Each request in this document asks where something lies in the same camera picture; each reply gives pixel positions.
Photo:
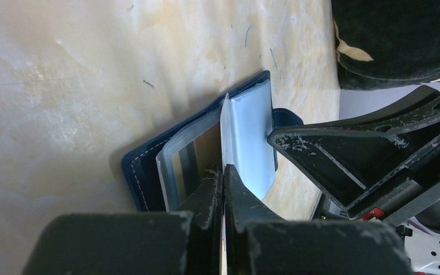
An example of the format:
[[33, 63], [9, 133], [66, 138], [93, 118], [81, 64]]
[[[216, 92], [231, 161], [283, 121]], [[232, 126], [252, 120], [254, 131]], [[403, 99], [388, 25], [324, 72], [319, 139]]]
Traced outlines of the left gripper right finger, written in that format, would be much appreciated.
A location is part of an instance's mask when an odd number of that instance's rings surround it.
[[228, 274], [412, 274], [401, 238], [377, 222], [288, 221], [229, 164], [225, 186]]

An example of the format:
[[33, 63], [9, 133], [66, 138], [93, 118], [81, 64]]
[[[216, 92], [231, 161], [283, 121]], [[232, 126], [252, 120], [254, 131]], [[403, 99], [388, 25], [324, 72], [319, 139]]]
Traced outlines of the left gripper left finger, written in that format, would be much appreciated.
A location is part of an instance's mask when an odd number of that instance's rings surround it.
[[220, 274], [222, 171], [173, 212], [68, 214], [41, 233], [23, 274]]

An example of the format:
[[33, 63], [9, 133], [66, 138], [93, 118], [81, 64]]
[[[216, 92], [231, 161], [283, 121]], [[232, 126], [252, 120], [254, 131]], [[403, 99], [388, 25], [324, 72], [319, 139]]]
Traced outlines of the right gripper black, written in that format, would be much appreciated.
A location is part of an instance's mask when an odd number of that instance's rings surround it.
[[269, 144], [350, 219], [440, 233], [440, 92], [420, 86], [369, 114], [276, 128]]

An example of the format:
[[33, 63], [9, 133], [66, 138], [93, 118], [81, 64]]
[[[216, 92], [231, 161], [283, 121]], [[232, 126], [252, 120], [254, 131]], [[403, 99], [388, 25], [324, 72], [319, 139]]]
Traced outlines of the navy blue card holder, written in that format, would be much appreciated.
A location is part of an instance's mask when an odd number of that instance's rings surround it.
[[139, 211], [176, 210], [222, 165], [221, 111], [226, 99], [233, 111], [233, 164], [258, 199], [267, 196], [278, 161], [266, 138], [274, 128], [303, 121], [288, 109], [273, 108], [270, 73], [265, 70], [123, 156], [121, 168]]

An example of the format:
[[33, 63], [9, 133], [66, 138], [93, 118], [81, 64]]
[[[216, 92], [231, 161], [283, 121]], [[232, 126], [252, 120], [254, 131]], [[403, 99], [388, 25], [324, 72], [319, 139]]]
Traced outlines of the silver VIP card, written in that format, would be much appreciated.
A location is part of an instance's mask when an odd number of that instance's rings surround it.
[[227, 93], [222, 103], [221, 117], [221, 150], [222, 150], [222, 172], [230, 163], [231, 136], [230, 136], [230, 97]]

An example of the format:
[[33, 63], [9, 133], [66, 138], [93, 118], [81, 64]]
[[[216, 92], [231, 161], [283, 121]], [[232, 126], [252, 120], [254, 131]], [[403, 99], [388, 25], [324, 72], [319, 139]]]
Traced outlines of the gold credit card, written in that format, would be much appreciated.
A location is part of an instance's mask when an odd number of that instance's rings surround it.
[[220, 125], [197, 123], [180, 133], [179, 149], [172, 155], [172, 169], [179, 203], [203, 183], [209, 170], [221, 162]]

